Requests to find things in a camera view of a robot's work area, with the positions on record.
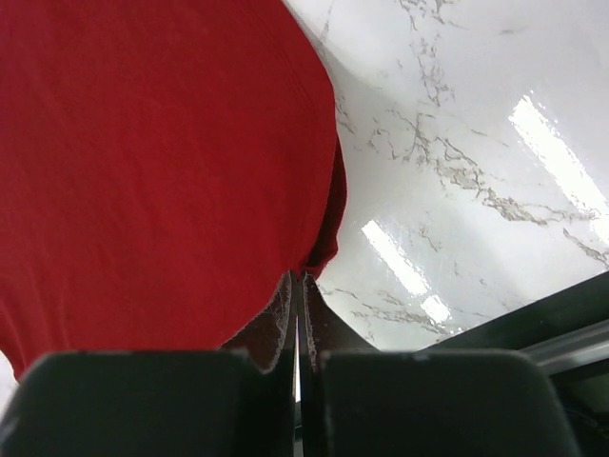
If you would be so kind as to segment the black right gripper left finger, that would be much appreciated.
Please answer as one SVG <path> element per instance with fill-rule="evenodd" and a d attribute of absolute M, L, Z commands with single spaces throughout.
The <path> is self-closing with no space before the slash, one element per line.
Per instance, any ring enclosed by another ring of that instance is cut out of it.
<path fill-rule="evenodd" d="M 1 420 L 5 456 L 289 456 L 298 281 L 216 350 L 38 359 Z"/>

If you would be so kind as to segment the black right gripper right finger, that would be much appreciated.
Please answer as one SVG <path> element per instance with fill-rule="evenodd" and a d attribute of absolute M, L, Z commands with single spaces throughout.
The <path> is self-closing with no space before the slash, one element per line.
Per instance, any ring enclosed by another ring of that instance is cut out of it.
<path fill-rule="evenodd" d="M 580 454 L 550 381 L 516 351 L 377 351 L 307 275 L 299 343 L 307 456 Z"/>

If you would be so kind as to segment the dark red t-shirt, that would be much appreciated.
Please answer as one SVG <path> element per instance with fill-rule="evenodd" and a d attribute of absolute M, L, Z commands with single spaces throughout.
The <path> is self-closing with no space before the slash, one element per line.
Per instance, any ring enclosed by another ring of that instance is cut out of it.
<path fill-rule="evenodd" d="M 346 201 L 332 85 L 281 1 L 1 5 L 1 349 L 217 348 Z"/>

